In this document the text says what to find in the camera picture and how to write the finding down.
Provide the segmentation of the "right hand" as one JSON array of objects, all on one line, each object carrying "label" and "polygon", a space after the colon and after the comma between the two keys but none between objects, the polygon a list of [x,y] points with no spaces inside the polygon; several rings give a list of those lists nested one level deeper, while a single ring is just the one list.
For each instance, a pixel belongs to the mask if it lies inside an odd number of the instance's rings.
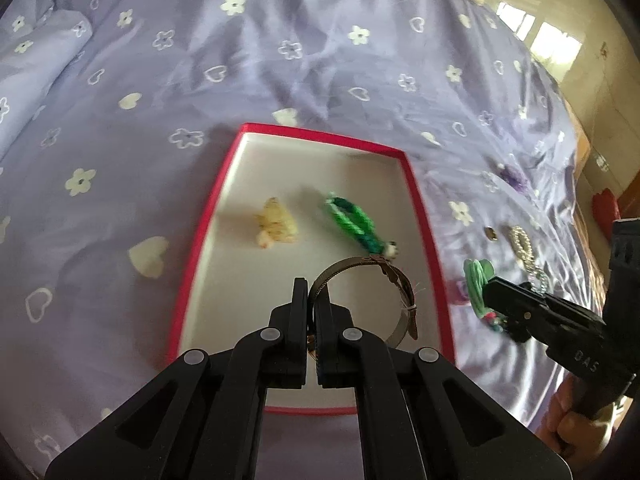
[{"label": "right hand", "polygon": [[593,463],[610,442],[615,405],[610,404],[590,419],[574,410],[574,377],[564,378],[551,397],[548,410],[536,431],[537,437],[561,455],[573,470]]}]

